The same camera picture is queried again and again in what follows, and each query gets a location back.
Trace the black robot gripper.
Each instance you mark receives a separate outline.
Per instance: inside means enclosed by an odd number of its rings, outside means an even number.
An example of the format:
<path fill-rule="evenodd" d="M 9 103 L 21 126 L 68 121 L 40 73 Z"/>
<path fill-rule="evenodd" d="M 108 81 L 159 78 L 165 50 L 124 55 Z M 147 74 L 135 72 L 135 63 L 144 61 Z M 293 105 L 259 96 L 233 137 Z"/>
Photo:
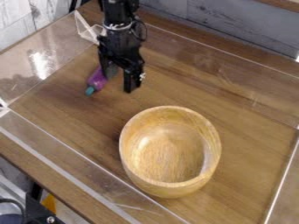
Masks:
<path fill-rule="evenodd" d="M 145 42 L 141 24 L 103 24 L 105 34 L 99 36 L 97 55 L 103 74 L 111 80 L 117 68 L 124 71 L 124 91 L 131 93 L 141 85 L 145 61 L 140 54 Z"/>

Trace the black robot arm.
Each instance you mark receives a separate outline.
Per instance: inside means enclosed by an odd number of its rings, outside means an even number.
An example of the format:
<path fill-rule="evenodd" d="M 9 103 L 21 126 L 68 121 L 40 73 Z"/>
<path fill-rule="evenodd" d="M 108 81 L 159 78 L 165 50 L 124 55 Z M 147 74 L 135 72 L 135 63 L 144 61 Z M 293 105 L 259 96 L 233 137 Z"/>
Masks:
<path fill-rule="evenodd" d="M 145 23 L 136 15 L 139 0 L 97 0 L 104 13 L 103 30 L 97 35 L 97 56 L 103 74 L 116 65 L 123 69 L 124 91 L 141 86 L 145 61 L 140 54 L 147 39 Z"/>

